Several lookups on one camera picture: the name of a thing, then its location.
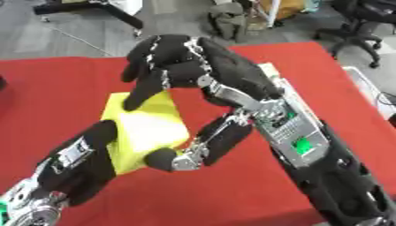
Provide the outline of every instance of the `table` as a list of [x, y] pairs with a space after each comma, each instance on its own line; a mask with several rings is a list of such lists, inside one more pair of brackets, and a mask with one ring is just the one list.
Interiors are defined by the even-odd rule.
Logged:
[[[324, 49], [314, 42], [233, 49], [256, 63], [272, 62], [385, 189], [396, 193], [396, 131]], [[98, 120], [109, 93], [130, 89], [119, 81], [125, 65], [122, 58], [0, 61], [0, 74], [9, 83], [0, 92], [0, 191], [30, 176], [51, 148]], [[206, 103], [198, 90], [171, 94], [192, 134], [226, 111]], [[58, 225], [307, 226], [323, 221], [253, 132], [213, 167], [172, 174], [142, 169], [118, 177], [85, 205], [66, 209]]]

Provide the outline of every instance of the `black finger cover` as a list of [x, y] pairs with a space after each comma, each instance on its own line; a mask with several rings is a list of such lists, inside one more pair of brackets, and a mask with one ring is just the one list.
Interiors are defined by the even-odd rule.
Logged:
[[208, 142], [209, 156], [203, 160], [206, 166], [210, 166], [227, 154], [238, 143], [244, 140], [252, 132], [252, 125], [240, 126], [234, 122], [221, 131], [215, 138]]
[[171, 162], [176, 157], [176, 152], [170, 148], [161, 148], [146, 155], [144, 162], [151, 168], [172, 171]]

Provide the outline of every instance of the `robotic hand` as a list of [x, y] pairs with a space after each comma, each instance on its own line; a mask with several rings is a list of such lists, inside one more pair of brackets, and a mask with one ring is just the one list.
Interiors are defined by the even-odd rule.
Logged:
[[[127, 59], [130, 64], [123, 81], [137, 79], [136, 88], [124, 102], [127, 110], [137, 109], [150, 96], [173, 87], [200, 88], [209, 102], [235, 109], [280, 96], [256, 64], [207, 38], [153, 36], [141, 42]], [[164, 148], [149, 154], [146, 163], [160, 170], [197, 170], [203, 164], [213, 164], [251, 130], [248, 114], [232, 111], [205, 126], [183, 155]]]

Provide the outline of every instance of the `robotic arm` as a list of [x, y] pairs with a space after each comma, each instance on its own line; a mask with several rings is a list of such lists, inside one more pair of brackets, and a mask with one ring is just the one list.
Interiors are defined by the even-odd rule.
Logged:
[[[169, 49], [176, 56], [169, 54]], [[217, 52], [215, 56], [210, 54], [211, 50]], [[180, 52], [186, 62], [178, 57]], [[146, 60], [142, 61], [141, 56], [147, 56]], [[126, 68], [124, 81], [135, 79], [131, 75], [141, 77], [126, 99], [125, 109], [136, 109], [150, 96], [171, 87], [199, 87], [209, 102], [232, 106], [229, 113], [198, 132], [182, 154], [169, 148], [159, 149], [145, 157], [148, 166], [167, 171], [210, 166], [255, 127], [269, 142], [273, 155], [289, 177], [331, 225], [396, 223], [396, 207], [389, 195], [286, 79], [266, 78], [259, 67], [246, 59], [211, 42], [184, 35], [146, 40], [128, 59], [131, 66]], [[170, 59], [176, 66], [169, 65]], [[196, 65], [199, 70], [193, 72]], [[236, 79], [235, 74], [247, 76]], [[259, 84], [255, 81], [261, 81], [264, 86], [252, 86]], [[116, 176], [106, 149], [115, 139], [115, 123], [102, 121], [56, 148], [38, 164], [31, 177], [0, 198], [0, 223], [54, 225], [64, 207], [79, 205], [93, 197]]]

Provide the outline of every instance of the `floor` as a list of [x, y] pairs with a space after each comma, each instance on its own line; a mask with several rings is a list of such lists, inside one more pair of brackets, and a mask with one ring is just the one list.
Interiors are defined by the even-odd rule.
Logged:
[[[131, 27], [102, 11], [54, 14], [49, 16], [50, 23], [43, 23], [31, 10], [32, 5], [41, 2], [5, 0], [0, 8], [1, 59], [122, 57], [142, 38], [152, 34], [209, 36], [204, 28], [204, 13], [213, 5], [213, 0], [167, 0], [166, 4], [163, 0], [144, 0], [138, 17], [146, 27], [143, 35], [135, 39]], [[298, 15], [287, 20], [282, 27], [250, 33], [247, 41], [242, 43], [215, 39], [224, 45], [312, 41], [317, 28], [338, 27], [342, 21], [338, 13], [323, 4], [319, 12]], [[393, 64], [396, 62], [396, 35], [392, 35], [392, 27], [388, 25], [380, 26], [376, 34], [385, 40], [379, 50], [382, 57], [380, 68], [370, 69], [368, 54], [355, 47], [344, 49], [339, 62], [359, 68], [380, 90], [396, 94], [396, 66]], [[321, 41], [326, 48], [333, 43], [332, 39]]]

